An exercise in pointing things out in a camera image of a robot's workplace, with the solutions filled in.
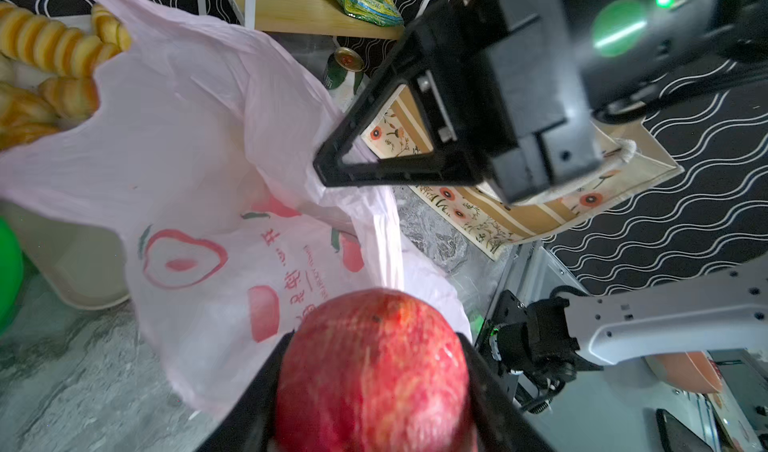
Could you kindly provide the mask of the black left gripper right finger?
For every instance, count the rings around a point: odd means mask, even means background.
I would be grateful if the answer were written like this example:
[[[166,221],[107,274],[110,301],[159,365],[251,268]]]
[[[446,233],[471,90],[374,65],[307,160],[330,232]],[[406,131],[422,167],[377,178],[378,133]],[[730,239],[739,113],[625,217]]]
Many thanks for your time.
[[[554,452],[502,390],[501,384],[469,339],[456,333],[469,373],[469,398],[478,434],[478,450]]]

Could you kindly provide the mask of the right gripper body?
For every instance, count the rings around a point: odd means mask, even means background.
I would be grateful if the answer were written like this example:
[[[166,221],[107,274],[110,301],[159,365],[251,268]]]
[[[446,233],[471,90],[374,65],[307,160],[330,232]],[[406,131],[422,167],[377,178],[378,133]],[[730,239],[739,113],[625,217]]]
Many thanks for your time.
[[[583,1],[458,0],[422,16],[420,32],[465,44],[478,184],[504,173],[518,178],[518,164],[554,184],[594,170],[590,104],[574,50]]]

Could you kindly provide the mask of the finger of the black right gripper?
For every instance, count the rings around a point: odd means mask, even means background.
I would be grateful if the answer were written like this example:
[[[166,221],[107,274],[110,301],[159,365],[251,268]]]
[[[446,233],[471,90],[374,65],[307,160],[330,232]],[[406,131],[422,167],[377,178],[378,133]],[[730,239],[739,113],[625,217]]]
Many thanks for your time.
[[[318,149],[313,165],[321,182],[327,187],[478,184],[480,162],[469,140],[477,114],[462,84],[462,52],[461,40],[419,30],[406,34]],[[368,162],[353,159],[354,142],[402,86],[414,98],[432,150]]]

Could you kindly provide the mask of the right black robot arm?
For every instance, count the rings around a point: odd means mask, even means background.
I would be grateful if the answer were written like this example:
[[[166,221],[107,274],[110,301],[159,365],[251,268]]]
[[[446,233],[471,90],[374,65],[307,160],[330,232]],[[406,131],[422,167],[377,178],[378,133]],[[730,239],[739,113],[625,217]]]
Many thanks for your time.
[[[767,0],[470,0],[405,30],[319,148],[329,187],[489,184],[508,204],[602,162],[620,124],[767,76]],[[410,88],[430,152],[356,163],[354,141]]]

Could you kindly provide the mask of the small red apple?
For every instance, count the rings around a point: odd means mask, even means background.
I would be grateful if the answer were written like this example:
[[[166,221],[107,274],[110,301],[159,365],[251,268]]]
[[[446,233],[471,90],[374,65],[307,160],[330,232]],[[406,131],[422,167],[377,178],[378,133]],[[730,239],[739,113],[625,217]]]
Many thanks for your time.
[[[474,451],[459,335],[426,302],[370,289],[311,312],[282,359],[281,451]]]

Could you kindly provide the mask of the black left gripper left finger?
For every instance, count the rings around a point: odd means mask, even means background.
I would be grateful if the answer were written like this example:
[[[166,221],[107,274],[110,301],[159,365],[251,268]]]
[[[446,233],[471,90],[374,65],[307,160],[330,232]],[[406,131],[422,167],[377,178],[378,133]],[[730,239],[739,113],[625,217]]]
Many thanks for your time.
[[[228,415],[197,447],[197,452],[277,451],[274,441],[276,397],[283,358],[294,336],[285,334]]]

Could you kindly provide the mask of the floral canvas tote bag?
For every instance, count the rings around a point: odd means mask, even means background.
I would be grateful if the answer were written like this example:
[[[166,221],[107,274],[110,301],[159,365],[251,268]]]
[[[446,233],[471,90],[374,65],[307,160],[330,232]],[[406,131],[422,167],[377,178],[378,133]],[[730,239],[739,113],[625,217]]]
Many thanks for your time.
[[[560,184],[536,180],[523,164],[474,186],[416,185],[413,191],[441,217],[497,259],[506,246],[576,228],[620,202],[682,174],[683,168],[642,122],[592,123],[588,152],[594,170]]]

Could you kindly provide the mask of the pink peach plastic bag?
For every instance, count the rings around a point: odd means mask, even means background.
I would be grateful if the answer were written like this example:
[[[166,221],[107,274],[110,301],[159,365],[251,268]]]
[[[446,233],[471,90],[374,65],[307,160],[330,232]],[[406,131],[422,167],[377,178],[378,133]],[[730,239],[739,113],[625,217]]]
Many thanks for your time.
[[[184,402],[226,415],[280,337],[349,292],[404,291],[469,332],[391,188],[320,182],[342,113],[289,52],[151,0],[97,1],[132,48],[96,70],[92,118],[2,154],[1,196],[118,235],[141,333]]]

